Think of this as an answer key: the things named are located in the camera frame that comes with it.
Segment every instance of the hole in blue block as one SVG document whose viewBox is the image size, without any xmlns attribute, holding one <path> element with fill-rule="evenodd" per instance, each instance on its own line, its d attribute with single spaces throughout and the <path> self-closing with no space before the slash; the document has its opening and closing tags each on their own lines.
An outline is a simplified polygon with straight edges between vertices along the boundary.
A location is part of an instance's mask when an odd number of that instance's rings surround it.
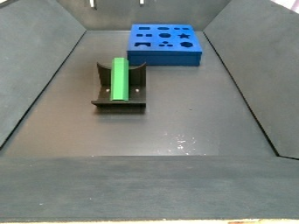
<svg viewBox="0 0 299 224">
<path fill-rule="evenodd" d="M 150 42 L 136 42 L 135 46 L 151 46 Z"/>
<path fill-rule="evenodd" d="M 180 39 L 188 39 L 190 36 L 191 36 L 191 35 L 187 35 L 187 34 L 184 34 L 184 33 L 179 35 Z"/>
<path fill-rule="evenodd" d="M 191 42 L 182 42 L 182 46 L 183 47 L 192 47 L 192 43 Z"/>
<path fill-rule="evenodd" d="M 160 33 L 159 36 L 164 39 L 168 39 L 172 35 L 170 33 Z"/>
<path fill-rule="evenodd" d="M 139 27 L 139 30 L 148 31 L 148 30 L 151 30 L 151 27 L 142 26 L 142 27 Z"/>
</svg>

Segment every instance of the green block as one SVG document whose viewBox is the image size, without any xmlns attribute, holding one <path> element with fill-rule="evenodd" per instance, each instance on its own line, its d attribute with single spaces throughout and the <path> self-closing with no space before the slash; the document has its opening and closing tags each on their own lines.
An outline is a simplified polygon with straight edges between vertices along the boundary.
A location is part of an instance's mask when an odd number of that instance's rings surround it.
<svg viewBox="0 0 299 224">
<path fill-rule="evenodd" d="M 128 61 L 114 58 L 111 70 L 111 101 L 128 101 Z"/>
</svg>

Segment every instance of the gray floor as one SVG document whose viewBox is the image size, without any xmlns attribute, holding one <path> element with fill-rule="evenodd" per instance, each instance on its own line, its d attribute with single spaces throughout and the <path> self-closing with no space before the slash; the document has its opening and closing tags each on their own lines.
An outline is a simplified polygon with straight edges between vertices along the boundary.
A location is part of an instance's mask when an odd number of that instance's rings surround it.
<svg viewBox="0 0 299 224">
<path fill-rule="evenodd" d="M 202 32 L 200 67 L 147 68 L 144 114 L 101 113 L 96 62 L 127 56 L 127 31 L 88 31 L 24 118 L 3 157 L 275 154 Z"/>
</svg>

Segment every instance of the gray wall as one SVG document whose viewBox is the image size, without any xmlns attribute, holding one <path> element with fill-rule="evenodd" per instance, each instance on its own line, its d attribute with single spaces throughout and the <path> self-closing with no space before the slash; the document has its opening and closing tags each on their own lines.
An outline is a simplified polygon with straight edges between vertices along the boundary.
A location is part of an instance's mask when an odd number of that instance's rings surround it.
<svg viewBox="0 0 299 224">
<path fill-rule="evenodd" d="M 130 30 L 134 23 L 191 24 L 202 31 L 230 0 L 57 0 L 88 30 Z"/>
<path fill-rule="evenodd" d="M 204 32 L 279 154 L 299 158 L 299 15 L 234 0 Z"/>
<path fill-rule="evenodd" d="M 52 0 L 0 8 L 0 145 L 85 29 Z"/>
</svg>

